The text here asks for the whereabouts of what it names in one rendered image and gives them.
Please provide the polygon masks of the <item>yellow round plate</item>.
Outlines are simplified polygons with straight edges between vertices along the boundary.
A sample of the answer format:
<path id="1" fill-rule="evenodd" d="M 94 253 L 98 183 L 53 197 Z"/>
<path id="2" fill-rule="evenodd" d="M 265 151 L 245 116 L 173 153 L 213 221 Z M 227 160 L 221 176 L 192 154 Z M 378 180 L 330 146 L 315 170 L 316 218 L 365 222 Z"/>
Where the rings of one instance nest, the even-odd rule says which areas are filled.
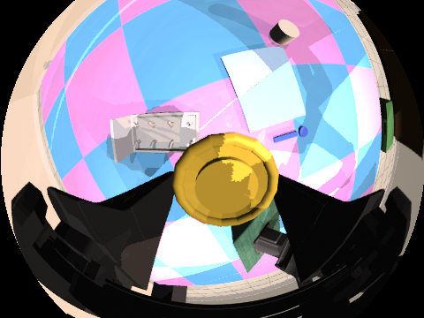
<path id="1" fill-rule="evenodd" d="M 172 190 L 188 216 L 206 225 L 237 226 L 275 198 L 279 170 L 271 151 L 237 132 L 209 134 L 177 159 Z"/>

